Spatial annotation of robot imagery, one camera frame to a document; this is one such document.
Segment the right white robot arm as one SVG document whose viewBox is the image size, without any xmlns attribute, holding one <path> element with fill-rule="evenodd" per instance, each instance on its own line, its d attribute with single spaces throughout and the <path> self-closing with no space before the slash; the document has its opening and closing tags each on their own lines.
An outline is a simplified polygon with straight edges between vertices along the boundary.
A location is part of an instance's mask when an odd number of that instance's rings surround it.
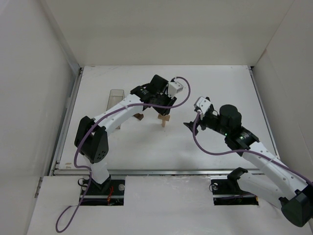
<svg viewBox="0 0 313 235">
<path fill-rule="evenodd" d="M 204 99 L 202 104 L 195 104 L 194 107 L 197 113 L 195 120 L 185 123 L 192 131 L 193 138 L 198 134 L 198 127 L 223 135 L 230 149 L 228 153 L 237 153 L 271 180 L 268 183 L 258 179 L 247 169 L 239 167 L 227 176 L 236 190 L 252 193 L 271 203 L 297 227 L 303 227 L 312 219 L 312 181 L 282 163 L 257 136 L 244 128 L 242 115 L 235 106 L 223 105 L 219 113 L 215 114 L 213 104 Z"/>
</svg>

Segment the clear plastic box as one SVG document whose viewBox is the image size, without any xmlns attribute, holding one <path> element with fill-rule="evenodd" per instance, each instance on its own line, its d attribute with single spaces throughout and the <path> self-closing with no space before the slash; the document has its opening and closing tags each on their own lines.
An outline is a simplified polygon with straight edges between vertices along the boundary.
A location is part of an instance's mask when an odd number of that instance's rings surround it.
<svg viewBox="0 0 313 235">
<path fill-rule="evenodd" d="M 121 102 L 125 98 L 124 90 L 112 89 L 110 90 L 109 100 L 107 104 L 107 111 L 110 111 L 113 106 Z"/>
</svg>

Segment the dark brown notched block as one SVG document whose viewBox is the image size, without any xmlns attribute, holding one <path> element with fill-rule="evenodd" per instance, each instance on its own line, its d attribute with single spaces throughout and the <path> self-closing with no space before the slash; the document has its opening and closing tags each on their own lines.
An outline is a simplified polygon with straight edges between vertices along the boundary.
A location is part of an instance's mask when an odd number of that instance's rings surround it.
<svg viewBox="0 0 313 235">
<path fill-rule="evenodd" d="M 143 114 L 137 113 L 134 115 L 135 118 L 137 118 L 138 120 L 142 120 L 144 118 Z"/>
</svg>

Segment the tall light wood block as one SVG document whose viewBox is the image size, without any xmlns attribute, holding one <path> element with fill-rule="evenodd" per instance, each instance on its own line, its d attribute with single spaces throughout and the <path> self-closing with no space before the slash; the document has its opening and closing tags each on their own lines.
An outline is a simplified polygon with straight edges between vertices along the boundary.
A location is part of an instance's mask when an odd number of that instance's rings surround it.
<svg viewBox="0 0 313 235">
<path fill-rule="evenodd" d="M 167 122 L 167 121 L 165 121 L 165 120 L 162 120 L 162 124 L 161 124 L 161 126 L 162 126 L 162 127 L 165 127 L 165 125 L 166 125 L 166 122 Z"/>
</svg>

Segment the light wood notched block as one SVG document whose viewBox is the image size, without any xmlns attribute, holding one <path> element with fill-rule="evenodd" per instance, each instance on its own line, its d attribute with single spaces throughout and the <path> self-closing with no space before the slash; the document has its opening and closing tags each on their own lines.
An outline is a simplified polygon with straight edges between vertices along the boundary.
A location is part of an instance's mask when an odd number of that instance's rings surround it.
<svg viewBox="0 0 313 235">
<path fill-rule="evenodd" d="M 163 120 L 163 121 L 169 121 L 170 120 L 170 115 L 161 115 L 159 114 L 158 119 Z"/>
</svg>

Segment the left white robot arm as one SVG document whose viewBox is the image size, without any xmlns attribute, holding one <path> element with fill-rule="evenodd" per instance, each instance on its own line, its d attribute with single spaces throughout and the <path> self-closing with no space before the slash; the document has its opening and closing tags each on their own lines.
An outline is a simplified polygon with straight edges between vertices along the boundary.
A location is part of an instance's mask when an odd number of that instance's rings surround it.
<svg viewBox="0 0 313 235">
<path fill-rule="evenodd" d="M 85 116 L 80 120 L 74 145 L 89 160 L 91 181 L 98 190 L 107 190 L 111 181 L 105 162 L 109 152 L 108 136 L 130 117 L 149 108 L 149 104 L 159 115 L 168 115 L 169 107 L 177 99 L 175 95 L 182 90 L 183 85 L 179 82 L 154 75 L 150 83 L 135 87 L 105 113 L 93 118 Z"/>
</svg>

